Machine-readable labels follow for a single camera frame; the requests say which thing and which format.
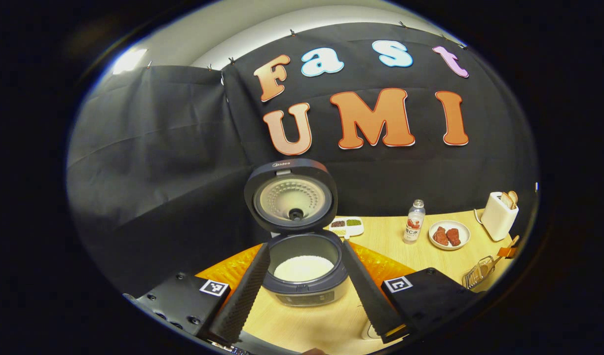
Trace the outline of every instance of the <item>black fabric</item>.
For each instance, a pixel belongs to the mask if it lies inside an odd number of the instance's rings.
[[[375,40],[396,40],[408,48],[414,63],[407,68],[387,67],[372,49]],[[457,76],[433,47],[442,45],[455,54],[469,78]],[[344,63],[341,71],[306,77],[302,55],[329,47]],[[261,102],[262,88],[254,70],[286,54],[287,78],[282,94]],[[341,215],[405,215],[421,198],[427,213],[446,213],[483,208],[492,191],[517,191],[520,209],[534,200],[538,166],[534,140],[523,111],[505,84],[470,50],[426,32],[398,25],[348,23],[320,27],[279,39],[223,69],[226,94],[240,139],[252,164],[286,158],[271,142],[262,117],[282,110],[289,141],[298,139],[295,119],[287,112],[298,103],[309,103],[311,148],[301,157],[319,160],[338,185]],[[353,91],[374,108],[384,88],[408,93],[406,111],[415,144],[389,147],[379,142],[343,150],[340,113],[331,95]],[[448,90],[462,96],[466,146],[448,146],[442,136],[446,120],[435,92]],[[521,215],[516,225],[527,223]]]
[[[403,43],[414,63],[387,67],[372,50],[375,40]],[[447,67],[432,50],[437,45],[458,57],[469,78]],[[308,78],[302,54],[319,47],[334,49],[345,67]],[[253,72],[280,54],[291,58],[285,90],[262,103]],[[365,141],[360,149],[340,149],[340,113],[330,96],[354,91],[372,108],[392,87],[408,93],[415,144]],[[444,144],[438,90],[462,96],[466,146]],[[338,214],[406,215],[417,198],[429,214],[467,211],[483,208],[492,191],[513,189],[520,212],[511,234],[525,231],[538,181],[536,151],[523,110],[494,70],[471,50],[426,32],[332,25],[264,45],[223,71],[151,67],[113,75],[81,103],[68,195],[84,244],[115,287],[138,297],[173,272],[197,272],[269,240],[251,218],[243,188],[253,168],[288,158],[273,147],[262,117],[298,103],[310,105],[313,137],[300,157],[327,166],[338,185]],[[283,122],[295,142],[295,120],[286,114]]]

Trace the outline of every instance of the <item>pink letter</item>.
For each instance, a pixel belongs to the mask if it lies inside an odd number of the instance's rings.
[[[462,78],[469,77],[469,72],[467,70],[460,68],[458,63],[455,62],[458,60],[458,58],[456,56],[454,56],[454,54],[447,52],[446,49],[444,49],[443,47],[441,47],[439,45],[438,45],[438,47],[435,47],[433,49],[433,51],[440,54],[442,56],[442,59],[445,59],[445,61],[447,62],[447,65],[449,66],[449,68],[451,68],[451,70],[453,70],[453,72],[455,72],[459,76],[462,76]]]

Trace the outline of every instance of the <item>black foam pad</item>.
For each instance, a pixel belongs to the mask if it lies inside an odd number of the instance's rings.
[[[264,243],[246,270],[238,288],[227,301],[221,312],[214,318],[210,326],[210,336],[213,341],[229,346],[238,341],[245,325],[256,295],[261,289],[267,268],[269,267],[269,248]]]
[[[384,343],[398,339],[398,337],[387,338],[385,334],[403,325],[401,317],[375,285],[348,241],[343,241],[342,244],[342,261],[361,300],[363,310],[368,315],[377,335],[383,339]]]

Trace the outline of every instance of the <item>metal tongs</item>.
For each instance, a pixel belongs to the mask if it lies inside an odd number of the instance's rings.
[[[512,242],[508,245],[508,248],[512,247],[519,240],[519,236],[516,236]],[[495,265],[501,260],[503,256],[498,256],[497,259],[493,259],[493,256],[487,256],[478,261],[478,265],[475,265],[471,271],[467,272],[464,276],[464,287],[471,289],[479,285],[489,276],[494,270]]]

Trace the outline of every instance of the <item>wooden table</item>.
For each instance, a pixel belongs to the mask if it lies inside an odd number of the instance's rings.
[[[415,244],[403,242],[406,216],[363,216],[365,231],[350,241],[380,252],[415,270],[435,267],[451,279],[462,283],[462,276],[485,256],[496,256],[499,248],[507,247],[511,238],[494,242],[480,225],[473,211],[426,215],[422,232]],[[442,250],[429,240],[429,227],[440,220],[457,220],[471,231],[471,240],[457,250]],[[493,275],[475,291],[488,289],[510,260],[502,259]],[[385,348],[398,341],[383,344],[380,339],[364,340],[361,332],[368,317],[361,306],[350,279],[343,298],[329,305],[316,307],[290,307],[279,303],[264,287],[256,297],[250,315],[243,327],[255,337],[282,348],[299,351],[319,348],[330,355],[362,355]]]

